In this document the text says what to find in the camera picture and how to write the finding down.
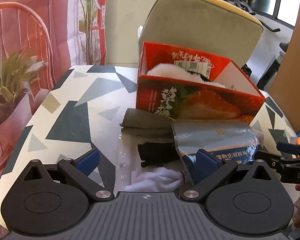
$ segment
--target red cardboard box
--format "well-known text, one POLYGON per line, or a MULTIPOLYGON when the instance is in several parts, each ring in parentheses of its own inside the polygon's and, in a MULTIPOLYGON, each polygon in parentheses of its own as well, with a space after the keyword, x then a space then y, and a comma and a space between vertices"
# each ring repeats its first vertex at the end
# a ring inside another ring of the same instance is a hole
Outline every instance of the red cardboard box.
POLYGON ((138 71, 136 108, 172 119, 241 119, 248 124, 266 99, 229 58, 167 44, 144 42, 138 71), (200 69, 226 88, 147 76, 160 63, 200 69))

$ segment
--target blue gripper pad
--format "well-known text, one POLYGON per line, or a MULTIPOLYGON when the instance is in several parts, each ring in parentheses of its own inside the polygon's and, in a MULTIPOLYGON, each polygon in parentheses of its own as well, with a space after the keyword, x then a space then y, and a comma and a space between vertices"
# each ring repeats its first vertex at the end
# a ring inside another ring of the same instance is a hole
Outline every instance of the blue gripper pad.
POLYGON ((222 160, 203 149, 198 150, 195 157, 196 183, 214 173, 223 164, 222 160))
POLYGON ((89 176, 99 165, 100 151, 98 149, 91 149, 74 161, 76 162, 75 167, 84 175, 89 176))

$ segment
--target pink curtain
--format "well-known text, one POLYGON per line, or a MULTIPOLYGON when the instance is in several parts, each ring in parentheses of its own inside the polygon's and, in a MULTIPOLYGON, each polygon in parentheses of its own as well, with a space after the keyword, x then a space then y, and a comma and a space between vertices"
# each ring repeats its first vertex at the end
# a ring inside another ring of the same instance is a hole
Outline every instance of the pink curtain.
MULTIPOLYGON (((105 3, 0 0, 0 176, 24 127, 71 65, 105 64, 105 3), (90 18, 83 13, 89 10, 90 18), (9 75, 16 58, 26 64, 18 69, 23 81, 9 75)), ((6 233, 0 226, 0 238, 6 233)))

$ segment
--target barcode label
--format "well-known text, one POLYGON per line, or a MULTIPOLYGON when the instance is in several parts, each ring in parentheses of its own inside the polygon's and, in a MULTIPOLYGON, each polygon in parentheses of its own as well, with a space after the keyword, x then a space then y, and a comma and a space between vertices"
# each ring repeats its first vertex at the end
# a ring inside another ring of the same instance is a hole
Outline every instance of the barcode label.
POLYGON ((210 62, 195 62, 195 61, 186 61, 186 60, 175 60, 174 64, 178 67, 181 67, 187 71, 195 72, 201 74, 209 79, 210 77, 210 62))

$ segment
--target gray cloth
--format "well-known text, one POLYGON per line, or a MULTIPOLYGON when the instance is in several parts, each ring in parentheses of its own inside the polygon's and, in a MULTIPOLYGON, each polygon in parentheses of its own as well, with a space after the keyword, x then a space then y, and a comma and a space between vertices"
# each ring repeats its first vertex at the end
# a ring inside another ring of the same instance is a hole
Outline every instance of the gray cloth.
POLYGON ((147 138, 173 138, 171 121, 162 115, 128 108, 121 124, 121 132, 147 138))

